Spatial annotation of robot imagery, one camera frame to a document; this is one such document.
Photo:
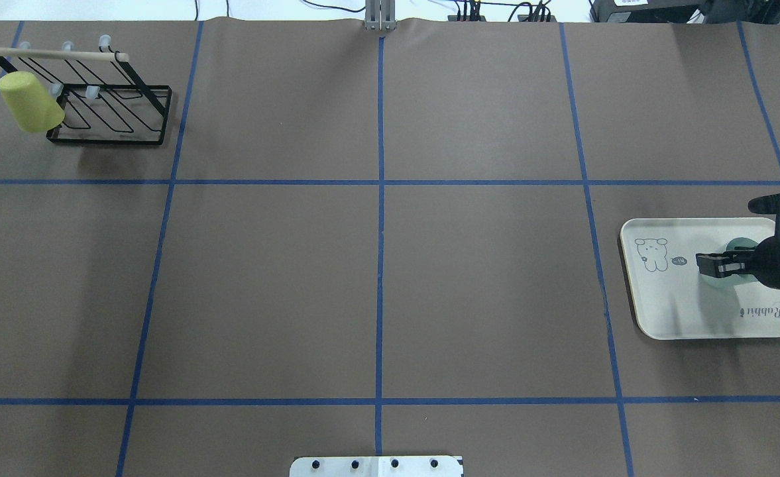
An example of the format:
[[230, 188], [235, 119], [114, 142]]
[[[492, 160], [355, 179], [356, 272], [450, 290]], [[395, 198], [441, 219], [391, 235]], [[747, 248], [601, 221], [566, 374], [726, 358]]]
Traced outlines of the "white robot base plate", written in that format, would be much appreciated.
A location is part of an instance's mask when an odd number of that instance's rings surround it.
[[290, 476], [463, 476], [459, 456], [305, 456], [290, 465]]

